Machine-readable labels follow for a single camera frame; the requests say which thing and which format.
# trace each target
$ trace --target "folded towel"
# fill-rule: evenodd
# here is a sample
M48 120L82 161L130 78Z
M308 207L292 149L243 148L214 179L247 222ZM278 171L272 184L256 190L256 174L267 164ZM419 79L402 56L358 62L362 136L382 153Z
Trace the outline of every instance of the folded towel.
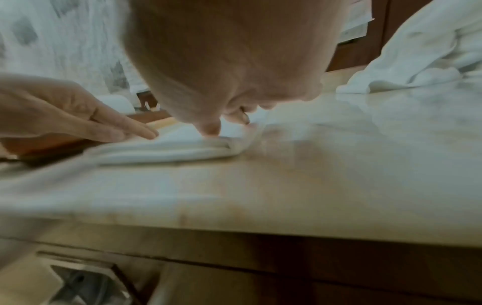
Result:
M479 76L482 61L482 1L432 1L410 17L383 47L380 57L337 93L419 87Z
M166 127L155 140L135 138L122 143L90 148L84 157L95 164L162 163L205 160L236 156L242 153L261 134L268 111L259 109L250 114L248 125L221 119L219 137L202 137L191 124L177 123Z

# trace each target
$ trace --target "wooden surface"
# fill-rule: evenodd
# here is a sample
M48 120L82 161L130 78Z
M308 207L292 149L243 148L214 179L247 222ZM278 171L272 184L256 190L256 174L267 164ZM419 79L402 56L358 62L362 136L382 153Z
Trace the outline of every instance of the wooden surface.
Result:
M482 302L482 250L2 218L0 238L428 299ZM4 252L1 261L17 257Z
M92 250L0 239L0 249L17 249L15 260L0 268L2 304L37 305L48 299L59 283L35 257L37 251L115 263L151 305L242 304L358 304L443 305L462 304L437 298L373 291L337 283L311 282L271 274L208 268L165 262L158 258L119 255ZM159 283L159 290L153 284Z
M367 35L337 47L328 71L366 65L380 55L388 0L373 0Z
M396 30L419 9L432 0L390 0L387 21L383 33L383 44L393 36Z

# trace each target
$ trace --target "white towel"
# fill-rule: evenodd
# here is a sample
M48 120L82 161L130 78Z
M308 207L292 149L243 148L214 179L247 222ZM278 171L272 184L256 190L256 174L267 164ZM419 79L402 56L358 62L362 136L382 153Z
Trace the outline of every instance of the white towel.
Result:
M250 114L246 126L221 119L219 137L204 138L191 124L178 123L172 130L148 141L135 138L128 142L104 144L84 152L84 158L97 165L162 163L205 160L241 154L261 134L268 111Z
M481 61L482 1L433 0L336 92L368 94L480 76Z

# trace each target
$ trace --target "adult hand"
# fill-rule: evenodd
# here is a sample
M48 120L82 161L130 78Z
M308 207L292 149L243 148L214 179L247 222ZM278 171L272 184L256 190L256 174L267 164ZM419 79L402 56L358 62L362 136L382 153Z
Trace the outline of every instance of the adult hand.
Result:
M0 74L0 137L62 133L101 142L158 133L97 100L80 85L49 78Z
M124 0L120 40L172 116L217 135L257 106L312 100L350 0Z

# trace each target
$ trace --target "marble countertop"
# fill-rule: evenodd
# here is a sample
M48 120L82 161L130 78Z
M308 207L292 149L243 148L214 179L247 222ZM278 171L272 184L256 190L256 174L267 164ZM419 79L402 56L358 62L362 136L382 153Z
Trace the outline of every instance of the marble countertop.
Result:
M86 194L0 209L125 225L482 246L482 80L282 104L241 156L102 167L79 179L96 181L86 192L116 198L92 202Z

